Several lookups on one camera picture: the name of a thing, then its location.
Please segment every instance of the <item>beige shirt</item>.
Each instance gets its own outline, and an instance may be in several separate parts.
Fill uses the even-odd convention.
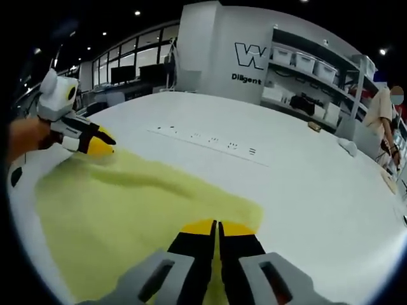
[[[372,129],[382,140],[384,138],[384,127],[380,118],[392,120],[392,102],[390,100],[390,89],[381,89],[373,100],[364,117],[363,124]]]

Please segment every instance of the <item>white table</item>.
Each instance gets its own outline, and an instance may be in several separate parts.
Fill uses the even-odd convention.
[[[203,178],[264,208],[257,237],[314,280],[331,301],[363,304],[397,267],[406,244],[405,213],[361,152],[350,157],[336,138],[301,120],[256,105],[192,93],[148,95],[97,113],[120,147]],[[257,150],[259,163],[149,132],[175,126]],[[59,278],[33,209],[35,182],[69,156],[59,146],[28,156],[11,208],[24,247],[44,281],[72,301]]]

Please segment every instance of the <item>power outlet strip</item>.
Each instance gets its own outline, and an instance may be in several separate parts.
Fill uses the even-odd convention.
[[[202,132],[183,130],[175,126],[155,126],[147,128],[147,131],[268,166],[266,155],[261,154],[259,149],[247,144],[222,139],[215,135],[206,135]]]

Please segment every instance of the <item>glass wall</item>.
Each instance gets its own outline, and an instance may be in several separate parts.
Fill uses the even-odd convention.
[[[112,68],[134,66],[138,77],[140,67],[164,63],[170,51],[170,40],[178,36],[178,29],[179,24],[174,24],[152,30],[107,50],[93,61],[93,87],[110,83]]]

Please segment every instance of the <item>office desk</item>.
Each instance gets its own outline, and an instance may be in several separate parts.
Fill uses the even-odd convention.
[[[278,252],[310,275],[332,301],[364,304],[392,275],[406,244],[400,196],[379,166],[352,158],[336,137],[271,109],[192,93],[148,95],[92,116],[124,147],[196,175],[261,205],[257,233],[267,252]],[[156,133],[174,126],[184,134],[217,137],[237,151],[207,148]],[[254,148],[256,155],[246,149]],[[59,146],[29,155],[22,178],[9,186],[22,243],[36,269],[66,303],[71,296],[51,260],[34,211],[34,185],[70,154]]]

